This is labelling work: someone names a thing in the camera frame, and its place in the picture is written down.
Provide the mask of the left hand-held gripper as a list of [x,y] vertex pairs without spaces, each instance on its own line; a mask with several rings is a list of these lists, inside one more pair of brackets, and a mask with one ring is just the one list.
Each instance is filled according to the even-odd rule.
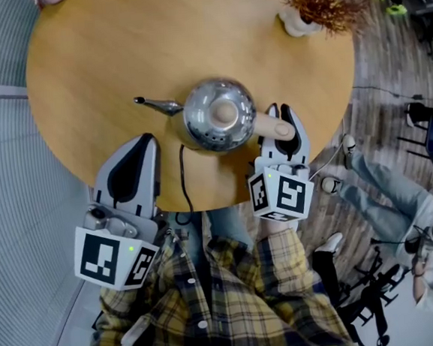
[[[75,228],[74,274],[113,290],[144,285],[159,247],[155,214],[161,190],[161,150],[145,133],[121,146],[104,163],[94,202]],[[124,211],[140,210],[139,216]]]

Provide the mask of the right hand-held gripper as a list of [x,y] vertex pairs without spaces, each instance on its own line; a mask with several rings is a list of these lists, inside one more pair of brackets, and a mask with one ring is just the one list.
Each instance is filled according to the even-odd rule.
[[[269,106],[266,114],[280,119],[278,105]],[[280,222],[304,220],[314,190],[310,169],[302,162],[309,159],[310,143],[302,122],[287,104],[281,105],[281,119],[295,128],[294,138],[283,142],[289,161],[277,140],[259,136],[260,156],[254,161],[255,174],[248,179],[253,215]]]

